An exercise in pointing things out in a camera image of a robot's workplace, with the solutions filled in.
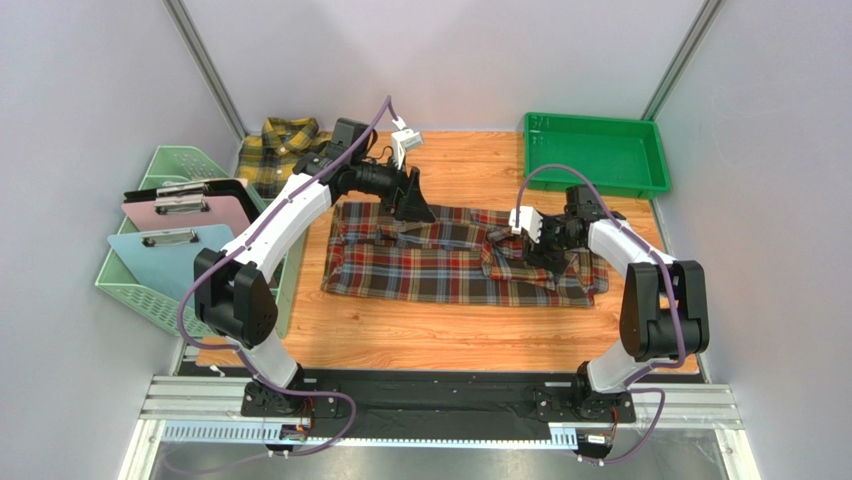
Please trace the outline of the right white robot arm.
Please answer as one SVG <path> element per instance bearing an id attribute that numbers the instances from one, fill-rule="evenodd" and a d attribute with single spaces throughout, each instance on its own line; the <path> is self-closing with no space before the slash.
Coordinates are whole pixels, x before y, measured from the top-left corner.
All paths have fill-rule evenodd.
<path id="1" fill-rule="evenodd" d="M 710 326 L 705 271 L 694 260 L 678 260 L 642 238 L 588 186 L 566 191 L 559 215 L 517 205 L 509 225 L 525 241 L 525 257 L 556 270 L 559 254 L 587 250 L 606 261 L 624 281 L 619 338 L 579 374 L 587 389 L 621 393 L 659 368 L 678 368 L 707 350 Z"/>

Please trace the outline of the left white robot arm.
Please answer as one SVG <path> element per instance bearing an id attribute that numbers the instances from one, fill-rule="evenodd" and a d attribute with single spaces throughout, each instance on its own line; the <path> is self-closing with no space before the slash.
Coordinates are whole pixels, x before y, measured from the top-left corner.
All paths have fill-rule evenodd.
<path id="1" fill-rule="evenodd" d="M 367 157 L 373 128 L 339 119 L 328 144 L 297 161 L 280 194 L 257 220 L 220 250 L 203 249 L 195 258 L 191 290 L 196 317 L 272 388 L 289 388 L 299 365 L 275 332 L 278 307 L 269 283 L 311 224 L 350 192 L 378 197 L 395 220 L 435 220 L 422 195 L 419 169 L 405 164 L 407 153 L 421 146 L 423 137 L 401 119 L 394 124 L 391 156 L 381 164 Z"/>

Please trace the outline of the red brown plaid shirt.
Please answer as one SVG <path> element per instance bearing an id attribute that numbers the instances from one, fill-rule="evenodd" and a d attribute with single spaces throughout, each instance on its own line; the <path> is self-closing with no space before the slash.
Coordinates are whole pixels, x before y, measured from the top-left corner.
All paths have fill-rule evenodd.
<path id="1" fill-rule="evenodd" d="M 500 307 L 591 307 L 606 262 L 568 251 L 559 273 L 523 259 L 506 211 L 435 205 L 433 223 L 395 220 L 377 202 L 332 214 L 321 288 L 359 298 Z"/>

